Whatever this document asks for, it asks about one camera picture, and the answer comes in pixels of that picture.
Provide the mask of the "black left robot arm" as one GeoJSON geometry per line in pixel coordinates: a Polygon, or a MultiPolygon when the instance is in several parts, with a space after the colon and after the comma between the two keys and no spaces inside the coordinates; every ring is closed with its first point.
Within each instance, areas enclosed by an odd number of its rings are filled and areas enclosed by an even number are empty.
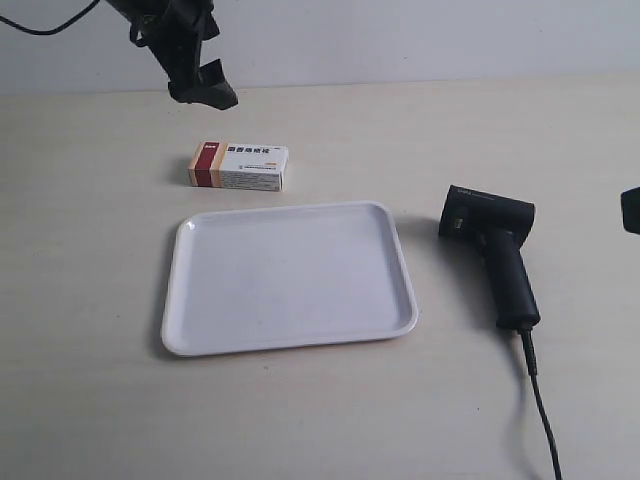
{"type": "Polygon", "coordinates": [[[129,21],[129,40],[150,50],[168,77],[168,91],[178,103],[227,110],[238,104],[222,62],[201,63],[202,44],[220,30],[211,1],[111,1],[129,21]]]}

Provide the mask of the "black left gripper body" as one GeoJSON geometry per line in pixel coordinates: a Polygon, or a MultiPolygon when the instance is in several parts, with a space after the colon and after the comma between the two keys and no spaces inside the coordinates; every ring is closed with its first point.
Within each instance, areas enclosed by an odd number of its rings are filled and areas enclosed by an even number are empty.
{"type": "Polygon", "coordinates": [[[200,73],[202,43],[219,34],[212,1],[134,1],[130,41],[147,48],[183,94],[205,86],[200,73]]]}

